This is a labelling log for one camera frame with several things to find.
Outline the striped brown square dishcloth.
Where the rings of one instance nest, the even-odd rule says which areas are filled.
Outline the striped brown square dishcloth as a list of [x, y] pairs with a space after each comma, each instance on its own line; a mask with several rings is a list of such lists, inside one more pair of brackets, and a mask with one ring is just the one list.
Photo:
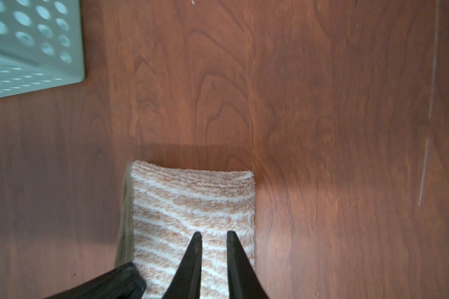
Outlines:
[[229, 296], [226, 235], [232, 230], [255, 261], [255, 180], [250, 171], [172, 169], [128, 164], [115, 265], [135, 264], [144, 297], [167, 291], [194, 233], [202, 235], [203, 299]]

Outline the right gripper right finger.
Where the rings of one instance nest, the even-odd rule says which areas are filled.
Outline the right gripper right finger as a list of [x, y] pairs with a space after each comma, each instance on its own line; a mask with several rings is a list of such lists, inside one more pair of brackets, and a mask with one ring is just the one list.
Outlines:
[[228, 288], [231, 299], [269, 299], [235, 231], [226, 237]]

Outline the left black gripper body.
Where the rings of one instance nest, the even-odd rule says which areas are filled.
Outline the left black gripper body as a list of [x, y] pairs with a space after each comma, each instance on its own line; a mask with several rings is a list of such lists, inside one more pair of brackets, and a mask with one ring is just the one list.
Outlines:
[[49, 299], [141, 299], [146, 289], [145, 280], [129, 262]]

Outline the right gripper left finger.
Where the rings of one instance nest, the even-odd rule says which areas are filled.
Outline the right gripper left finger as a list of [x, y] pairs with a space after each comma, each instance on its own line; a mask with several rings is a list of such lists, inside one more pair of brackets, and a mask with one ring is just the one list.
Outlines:
[[163, 299], [200, 298], [202, 251], [202, 235], [195, 232]]

